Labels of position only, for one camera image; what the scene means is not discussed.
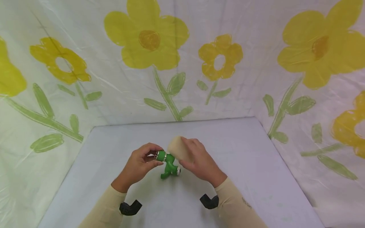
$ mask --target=green leaf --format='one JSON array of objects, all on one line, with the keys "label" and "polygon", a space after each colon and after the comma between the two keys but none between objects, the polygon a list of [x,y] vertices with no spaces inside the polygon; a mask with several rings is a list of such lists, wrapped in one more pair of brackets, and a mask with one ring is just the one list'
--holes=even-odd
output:
[{"label": "green leaf", "polygon": [[196,82],[196,85],[199,87],[199,89],[205,91],[205,90],[208,90],[208,86],[201,80],[198,80]]},{"label": "green leaf", "polygon": [[102,95],[103,94],[100,91],[92,92],[92,93],[89,93],[88,95],[85,96],[85,100],[86,101],[96,101],[99,98],[101,98]]},{"label": "green leaf", "polygon": [[273,138],[284,144],[289,141],[288,136],[285,133],[280,132],[280,131],[275,132],[273,134]]},{"label": "green leaf", "polygon": [[322,126],[320,123],[312,125],[312,139],[315,143],[322,143]]},{"label": "green leaf", "polygon": [[175,74],[167,86],[167,92],[170,96],[176,96],[185,84],[185,72]]},{"label": "green leaf", "polygon": [[316,101],[309,96],[301,96],[289,104],[287,113],[289,115],[301,114],[308,111],[316,104]]},{"label": "green leaf", "polygon": [[60,85],[60,84],[57,84],[57,86],[58,86],[58,88],[59,88],[60,90],[62,90],[63,92],[68,93],[68,94],[70,94],[71,96],[75,96],[75,92],[73,92],[72,90],[70,90],[70,89],[66,88],[65,86]]},{"label": "green leaf", "polygon": [[180,111],[180,116],[183,118],[189,115],[193,110],[194,110],[193,107],[187,106]]},{"label": "green leaf", "polygon": [[228,88],[228,89],[225,89],[225,90],[221,90],[221,91],[218,91],[218,92],[214,92],[212,94],[213,97],[220,97],[220,98],[223,98],[225,96],[227,96],[230,92],[231,92],[231,88]]},{"label": "green leaf", "polygon": [[71,114],[70,116],[70,125],[73,132],[78,134],[79,122],[78,122],[78,117],[75,114]]},{"label": "green leaf", "polygon": [[37,83],[33,83],[33,92],[35,95],[35,98],[38,101],[39,107],[41,108],[42,112],[47,116],[48,118],[54,119],[54,112],[53,109],[43,92],[43,90],[39,87]]},{"label": "green leaf", "polygon": [[43,153],[52,150],[64,143],[64,137],[62,134],[50,134],[45,135],[30,145],[30,148],[35,153]]},{"label": "green leaf", "polygon": [[333,172],[351,180],[357,179],[357,176],[355,174],[353,174],[350,170],[348,170],[343,164],[333,160],[332,158],[329,158],[325,155],[318,155],[317,158],[322,164],[324,164],[327,168],[329,168]]},{"label": "green leaf", "polygon": [[156,101],[154,99],[149,99],[149,98],[145,98],[144,99],[145,104],[148,106],[151,106],[154,109],[160,110],[160,111],[165,111],[166,110],[166,105],[164,105],[163,103]]},{"label": "green leaf", "polygon": [[265,94],[262,99],[268,109],[269,116],[274,116],[274,99],[272,96]]}]

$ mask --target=flower petal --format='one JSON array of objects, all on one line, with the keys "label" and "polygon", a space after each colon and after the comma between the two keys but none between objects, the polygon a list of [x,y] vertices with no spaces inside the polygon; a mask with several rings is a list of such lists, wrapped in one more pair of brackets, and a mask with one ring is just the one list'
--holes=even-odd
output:
[{"label": "flower petal", "polygon": [[341,0],[331,8],[326,23],[330,30],[348,29],[355,24],[362,9],[362,0]]},{"label": "flower petal", "polygon": [[219,54],[224,55],[225,51],[231,46],[232,36],[230,34],[224,34],[215,38],[215,47]]},{"label": "flower petal", "polygon": [[213,65],[215,58],[219,55],[217,49],[212,43],[204,44],[198,51],[199,58],[208,64]]},{"label": "flower petal", "polygon": [[277,57],[280,66],[289,72],[304,72],[315,59],[310,47],[285,47]]},{"label": "flower petal", "polygon": [[210,65],[207,63],[203,63],[201,65],[201,71],[210,81],[218,80],[221,77],[221,73],[222,73],[222,71],[217,71],[214,68],[214,65]]},{"label": "flower petal", "polygon": [[164,46],[154,52],[153,64],[158,70],[170,70],[177,67],[180,55],[173,47]]},{"label": "flower petal", "polygon": [[79,81],[91,81],[90,75],[86,73],[86,62],[79,55],[65,48],[62,57],[71,64],[72,72]]},{"label": "flower petal", "polygon": [[243,58],[243,52],[241,45],[234,43],[226,51],[224,56],[226,57],[226,63],[235,65],[239,63]]},{"label": "flower petal", "polygon": [[324,61],[318,60],[306,69],[303,84],[310,89],[318,89],[325,86],[331,78],[331,71]]},{"label": "flower petal", "polygon": [[226,79],[232,77],[236,69],[234,69],[234,64],[225,63],[224,67],[219,70],[218,74],[221,74],[221,78]]},{"label": "flower petal", "polygon": [[44,37],[40,42],[40,45],[30,46],[30,54],[44,64],[54,61],[63,51],[62,45],[52,37]]},{"label": "flower petal", "polygon": [[66,72],[61,70],[57,66],[56,62],[54,62],[54,64],[47,65],[47,68],[54,77],[68,85],[71,85],[72,83],[75,83],[77,81],[77,77],[74,72]]},{"label": "flower petal", "polygon": [[328,53],[334,74],[365,68],[365,37],[357,31],[338,33],[332,38]]},{"label": "flower petal", "polygon": [[283,31],[283,41],[289,45],[312,42],[324,27],[324,16],[318,11],[304,11],[292,17]]},{"label": "flower petal", "polygon": [[36,45],[29,47],[30,54],[38,61],[44,64],[52,62],[54,59],[54,54],[48,52],[43,46]]},{"label": "flower petal", "polygon": [[123,62],[136,69],[145,69],[153,63],[153,52],[136,47],[124,47],[122,49]]},{"label": "flower petal", "polygon": [[160,18],[157,32],[161,37],[161,45],[173,47],[176,50],[189,38],[189,30],[185,22],[173,16]]},{"label": "flower petal", "polygon": [[126,46],[130,40],[138,39],[132,20],[123,12],[112,11],[104,19],[104,28],[109,39],[119,46]]},{"label": "flower petal", "polygon": [[348,146],[358,146],[363,139],[355,133],[355,126],[362,120],[356,110],[348,110],[339,115],[333,122],[331,135],[334,139]]},{"label": "flower petal", "polygon": [[356,156],[365,159],[365,140],[360,145],[354,147],[354,152]]},{"label": "flower petal", "polygon": [[160,16],[160,6],[157,0],[127,0],[127,12],[139,27],[153,30]]},{"label": "flower petal", "polygon": [[58,54],[63,48],[58,40],[52,37],[44,37],[40,39],[41,45],[47,49],[48,52]]},{"label": "flower petal", "polygon": [[8,57],[6,42],[0,37],[0,96],[16,96],[27,88],[27,81]]},{"label": "flower petal", "polygon": [[365,90],[355,97],[353,105],[357,110],[365,110]]}]

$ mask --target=green stem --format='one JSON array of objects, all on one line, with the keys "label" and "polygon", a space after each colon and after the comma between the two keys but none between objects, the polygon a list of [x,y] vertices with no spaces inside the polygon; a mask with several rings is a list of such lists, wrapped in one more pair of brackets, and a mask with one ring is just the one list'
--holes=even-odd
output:
[{"label": "green stem", "polygon": [[335,150],[338,150],[340,148],[343,148],[344,145],[341,143],[335,143],[333,145],[327,146],[325,148],[319,149],[319,150],[313,150],[313,151],[309,151],[309,152],[301,152],[300,155],[302,157],[310,157],[310,156],[318,156],[321,154],[326,154]]},{"label": "green stem", "polygon": [[84,108],[89,109],[88,104],[85,100],[84,94],[82,93],[81,88],[80,88],[80,86],[78,85],[77,82],[75,83],[75,86],[76,86],[77,93],[81,98],[81,101],[82,101],[82,104],[83,104]]},{"label": "green stem", "polygon": [[172,100],[172,98],[170,97],[170,95],[166,91],[166,88],[162,84],[162,82],[161,82],[161,80],[158,76],[156,68],[153,69],[153,76],[154,76],[154,79],[155,79],[156,86],[157,86],[159,92],[161,93],[162,97],[164,98],[164,100],[165,100],[167,106],[169,107],[172,115],[174,116],[175,120],[176,121],[182,121],[183,119],[180,116],[180,113],[177,110],[177,107],[176,107],[174,101]]},{"label": "green stem", "polygon": [[213,93],[215,91],[215,88],[217,88],[217,85],[218,85],[218,80],[214,82],[212,88],[210,89],[210,92],[208,94],[207,100],[205,101],[205,105],[208,105],[209,100],[210,100],[210,98],[212,97],[212,95],[213,95]]},{"label": "green stem", "polygon": [[84,140],[84,137],[82,135],[72,131],[71,129],[69,129],[68,127],[64,126],[63,124],[57,122],[56,120],[47,118],[37,112],[31,111],[31,110],[27,109],[26,107],[13,101],[9,97],[5,97],[5,99],[11,107],[13,107],[15,110],[17,110],[23,116],[25,116],[37,123],[40,123],[41,125],[55,129],[56,131],[59,131],[59,132],[63,133],[64,135],[67,135],[68,137],[70,137],[80,143]]},{"label": "green stem", "polygon": [[284,116],[287,112],[287,108],[289,107],[290,100],[292,99],[293,93],[295,92],[296,88],[298,87],[299,83],[301,82],[302,77],[298,78],[294,81],[294,83],[288,88],[284,97],[279,105],[278,111],[274,118],[274,121],[269,130],[269,138],[272,139],[273,135],[276,133],[276,130],[280,126],[281,122],[284,119]]}]

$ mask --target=sponge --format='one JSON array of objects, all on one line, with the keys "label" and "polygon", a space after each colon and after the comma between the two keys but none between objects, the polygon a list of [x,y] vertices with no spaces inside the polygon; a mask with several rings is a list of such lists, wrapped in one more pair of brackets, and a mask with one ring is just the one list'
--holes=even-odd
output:
[{"label": "sponge", "polygon": [[193,155],[182,141],[181,136],[176,136],[171,140],[167,147],[167,152],[172,154],[177,160],[184,160],[190,163],[194,162]]}]

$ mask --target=hand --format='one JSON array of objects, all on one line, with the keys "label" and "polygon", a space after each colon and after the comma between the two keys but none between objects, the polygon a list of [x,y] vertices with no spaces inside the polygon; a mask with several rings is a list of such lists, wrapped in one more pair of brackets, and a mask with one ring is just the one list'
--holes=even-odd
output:
[{"label": "hand", "polygon": [[213,158],[208,154],[204,145],[197,139],[186,139],[181,137],[182,141],[191,152],[194,162],[180,160],[180,164],[197,178],[208,181],[214,188],[222,184],[227,175],[223,173]]},{"label": "hand", "polygon": [[163,162],[155,160],[154,156],[162,147],[147,143],[132,152],[126,166],[119,176],[112,182],[112,187],[121,193],[127,193],[129,187],[142,180],[143,177],[154,167],[163,165]]}]

